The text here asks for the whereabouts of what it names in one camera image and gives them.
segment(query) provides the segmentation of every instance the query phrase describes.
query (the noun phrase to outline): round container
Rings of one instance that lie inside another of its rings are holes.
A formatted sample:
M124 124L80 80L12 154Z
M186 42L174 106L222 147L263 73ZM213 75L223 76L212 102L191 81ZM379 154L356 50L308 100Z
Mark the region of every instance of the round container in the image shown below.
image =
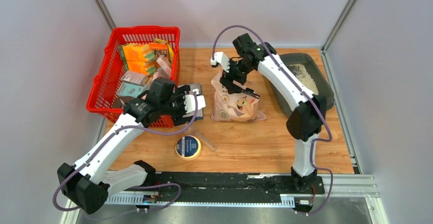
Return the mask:
M202 151L200 140L195 136L184 136L176 143L176 154L183 160L193 160Z

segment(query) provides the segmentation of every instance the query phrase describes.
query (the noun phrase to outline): red basket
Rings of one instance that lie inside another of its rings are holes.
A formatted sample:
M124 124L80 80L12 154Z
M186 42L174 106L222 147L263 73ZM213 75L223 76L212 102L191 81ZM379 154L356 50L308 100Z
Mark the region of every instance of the red basket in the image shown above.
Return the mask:
M92 91L87 100L89 112L98 113L111 122L116 122L122 109L111 108L118 98L116 91L121 85L120 78L125 73L123 62L119 55L119 46L126 43L150 43L155 38L167 40L173 48L172 74L170 79L176 85L179 78L179 38L178 27L137 26L131 28L115 28L104 49L105 55L99 73L93 80ZM161 116L151 127L173 127L170 116Z

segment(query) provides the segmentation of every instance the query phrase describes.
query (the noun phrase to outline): table surface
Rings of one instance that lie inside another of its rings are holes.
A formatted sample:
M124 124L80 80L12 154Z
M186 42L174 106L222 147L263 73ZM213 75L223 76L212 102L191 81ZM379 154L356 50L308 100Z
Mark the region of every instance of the table surface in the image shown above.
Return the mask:
M221 48L228 57L237 56L234 48ZM211 68L210 48L181 48L179 84L201 83L206 108L204 119L198 120L201 134L218 146L213 152L204 146L195 160L185 161L175 154L175 144L181 137L158 136L144 132L131 142L114 161L110 169L129 167L134 161L143 160L157 171L207 171L207 172L290 172L295 158L294 139L288 133L282 114L272 90L271 83L259 72L248 74L260 94L259 109L268 117L264 121L235 122L211 121L214 87L210 80L220 68ZM277 49L278 54L307 53L326 76L318 49ZM326 113L326 121L333 135L332 142L319 142L316 149L316 164L330 168L334 173L353 173L343 131L335 106ZM106 132L112 127L108 122ZM176 131L178 128L156 130ZM327 138L322 127L320 137Z

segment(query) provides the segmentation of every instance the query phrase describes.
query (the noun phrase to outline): gray panel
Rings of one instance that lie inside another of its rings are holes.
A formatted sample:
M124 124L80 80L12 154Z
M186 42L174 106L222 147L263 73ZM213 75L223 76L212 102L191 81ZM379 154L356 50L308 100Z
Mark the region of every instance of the gray panel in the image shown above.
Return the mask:
M58 223L57 168L102 121L85 105L110 31L93 0L0 0L0 12L0 223Z
M321 205L323 198L316 198L316 206ZM131 206L104 205L92 217L101 218L133 210ZM106 221L88 220L82 215L77 223L176 223L176 224L230 224L230 223L320 223L320 224L369 224L371 223L368 207L364 198L331 198L326 208L317 215L303 217L296 215L292 209L281 208L242 208L242 207L177 207L170 206L164 210L144 213L131 213Z
M118 27L179 26L181 45L210 46L232 24L258 32L273 46L322 46L347 0L104 0ZM230 45L245 30L230 30Z
M328 52L359 164L390 223L431 222L431 2L358 0Z

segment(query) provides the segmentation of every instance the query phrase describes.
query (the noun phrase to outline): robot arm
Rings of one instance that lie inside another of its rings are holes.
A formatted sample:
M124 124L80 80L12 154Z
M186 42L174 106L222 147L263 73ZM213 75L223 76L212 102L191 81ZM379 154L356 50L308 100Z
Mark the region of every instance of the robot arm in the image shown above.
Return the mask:
M63 163L59 167L57 175L62 183L78 166L87 164L65 184L62 193L86 213L91 214L115 193L133 186L152 185L153 182L147 180L149 175L155 173L155 169L141 160L126 169L107 172L126 146L143 133L143 130L135 128L119 129L125 126L147 128L161 115L170 115L173 121L183 118L183 115L194 111L196 107L194 96L189 92L187 85L176 88L173 81L157 78L149 91L126 105L114 126L86 155L72 166ZM194 92L197 95L198 109L202 109L205 107L204 96L199 95L198 90Z
M286 126L296 140L295 162L292 167L292 175L295 181L293 185L296 189L302 190L309 187L310 182L317 175L317 171L310 163L309 154L311 142L318 137L322 122L308 99L297 89L285 73L288 73L298 86L309 97L312 97L312 100L318 106L323 116L325 116L326 112L326 98L322 95L313 94L311 90L302 85L282 63L275 49L267 42L264 44L280 64L279 66L268 55L264 46L262 44L257 45L248 34L243 34L233 41L233 45L241 57L240 60L235 62L229 59L223 52L217 52L210 60L210 63L212 67L219 65L222 67L223 75L220 83L227 88L229 94L245 93L258 97L253 90L248 88L243 89L236 84L237 82L243 85L247 80L247 74L253 70L257 70L263 74L281 92L292 110L292 115L287 120Z

